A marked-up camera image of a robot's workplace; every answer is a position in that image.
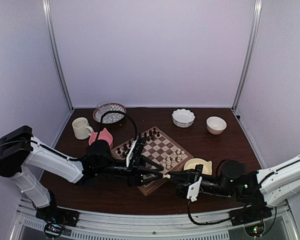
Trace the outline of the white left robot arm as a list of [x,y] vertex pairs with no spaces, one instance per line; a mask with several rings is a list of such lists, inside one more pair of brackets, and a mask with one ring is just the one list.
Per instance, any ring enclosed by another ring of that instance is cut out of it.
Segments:
[[53,193],[43,187],[29,170],[32,165],[79,186],[92,186],[99,175],[127,179],[129,186],[143,186],[163,178],[163,167],[143,156],[145,139],[132,142],[124,160],[113,157],[106,140],[96,139],[85,155],[79,158],[59,152],[32,134],[24,125],[0,138],[0,176],[15,183],[51,222],[62,218],[62,211],[53,200]]

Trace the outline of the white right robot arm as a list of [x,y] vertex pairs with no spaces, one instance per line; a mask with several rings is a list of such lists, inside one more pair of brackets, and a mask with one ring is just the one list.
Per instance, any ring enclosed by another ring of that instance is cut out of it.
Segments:
[[248,172],[243,163],[225,159],[216,168],[215,176],[202,173],[204,166],[168,177],[177,182],[176,194],[195,202],[200,193],[223,198],[235,196],[247,205],[246,216],[258,220],[266,208],[272,209],[300,192],[300,154],[276,166]]

